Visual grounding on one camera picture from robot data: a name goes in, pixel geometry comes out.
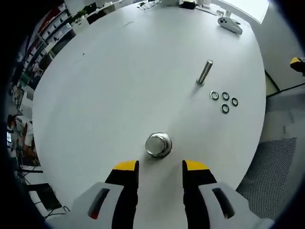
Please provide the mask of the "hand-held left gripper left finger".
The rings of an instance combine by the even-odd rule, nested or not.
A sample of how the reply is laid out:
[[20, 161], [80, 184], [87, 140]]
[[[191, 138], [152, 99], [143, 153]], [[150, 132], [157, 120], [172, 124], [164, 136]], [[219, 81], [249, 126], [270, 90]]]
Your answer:
[[138, 204], [139, 161], [117, 164], [104, 182], [76, 198], [69, 229], [132, 229]]

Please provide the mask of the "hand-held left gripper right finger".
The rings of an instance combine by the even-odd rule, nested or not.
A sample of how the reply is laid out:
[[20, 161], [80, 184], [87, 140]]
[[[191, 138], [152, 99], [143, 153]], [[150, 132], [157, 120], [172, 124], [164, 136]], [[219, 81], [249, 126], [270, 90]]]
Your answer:
[[269, 229], [249, 202], [224, 182], [218, 182], [202, 162], [183, 160], [183, 203], [190, 229]]

